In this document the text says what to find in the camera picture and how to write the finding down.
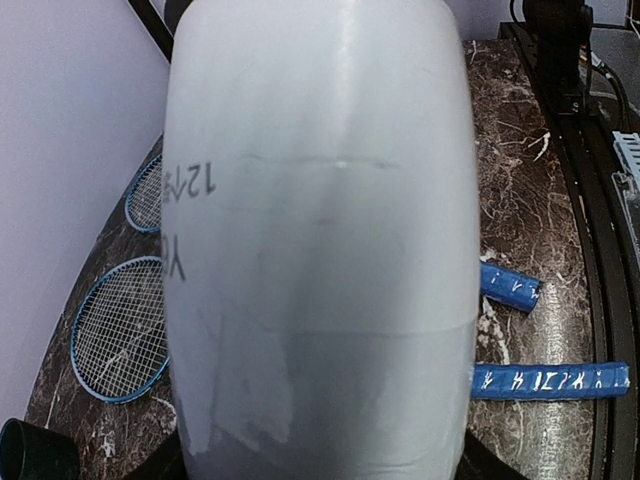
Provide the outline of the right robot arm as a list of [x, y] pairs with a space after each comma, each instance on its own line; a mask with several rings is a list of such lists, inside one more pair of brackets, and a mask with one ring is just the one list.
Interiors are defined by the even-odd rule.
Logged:
[[524, 1], [522, 15], [516, 24], [535, 44], [534, 70], [556, 114], [587, 116], [597, 73], [614, 91], [619, 123], [627, 123], [630, 107], [623, 83], [591, 47], [593, 9], [583, 1]]

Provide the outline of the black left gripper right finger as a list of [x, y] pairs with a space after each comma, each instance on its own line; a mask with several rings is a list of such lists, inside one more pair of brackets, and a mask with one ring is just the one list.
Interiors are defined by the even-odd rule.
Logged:
[[462, 457], [457, 467], [457, 480], [499, 480], [503, 478], [504, 470], [499, 459], [467, 430]]

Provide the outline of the white shuttlecock tube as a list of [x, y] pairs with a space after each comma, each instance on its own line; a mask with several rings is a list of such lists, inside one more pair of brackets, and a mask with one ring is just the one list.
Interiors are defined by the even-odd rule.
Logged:
[[161, 223], [188, 476], [453, 478], [478, 194], [446, 3], [193, 2]]

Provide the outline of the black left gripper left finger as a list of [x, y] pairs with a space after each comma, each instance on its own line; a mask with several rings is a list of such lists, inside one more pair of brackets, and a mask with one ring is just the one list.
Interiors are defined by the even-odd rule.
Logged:
[[178, 434], [168, 436], [159, 447], [123, 480], [185, 480], [185, 465]]

